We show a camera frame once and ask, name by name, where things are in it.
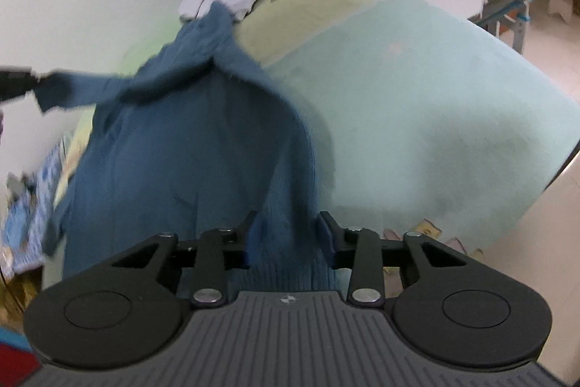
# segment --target yellow fabric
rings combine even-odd
[[[253,59],[267,66],[375,1],[378,0],[259,0],[252,13],[237,25],[236,40]],[[147,58],[175,38],[180,26],[176,18],[161,24],[154,38],[147,38],[127,53],[120,73],[134,75]],[[69,179],[88,144],[93,113],[94,108],[85,111],[76,127],[55,204],[65,195]]]

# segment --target silver screw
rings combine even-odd
[[[222,298],[222,294],[217,289],[199,289],[193,298],[199,303],[215,303]]]
[[[356,289],[353,292],[353,299],[361,303],[373,303],[381,298],[381,293],[375,289]]]

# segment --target blue garment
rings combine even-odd
[[[315,239],[308,132],[236,45],[221,4],[185,24],[134,78],[56,73],[35,94],[43,111],[97,104],[43,245],[52,254],[67,234],[65,277],[151,235],[198,238],[259,210],[252,268],[232,271],[234,290],[335,287]]]

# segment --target beige floor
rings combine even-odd
[[[547,0],[536,0],[524,57],[580,102],[580,17],[567,25],[546,10]],[[575,382],[580,378],[580,159],[513,231],[485,251],[485,259],[547,300],[553,326],[540,362]]]

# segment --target black cable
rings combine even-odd
[[[24,307],[21,305],[21,303],[18,301],[18,299],[14,295],[14,292],[12,292],[12,289],[10,289],[10,287],[8,286],[8,283],[6,282],[6,279],[4,277],[4,273],[2,272],[2,268],[1,267],[0,267],[0,277],[2,278],[2,282],[4,283],[4,287],[6,288],[7,292],[11,295],[11,297],[16,302],[16,305],[18,306],[18,309],[19,309],[20,313],[21,314],[24,314]]]

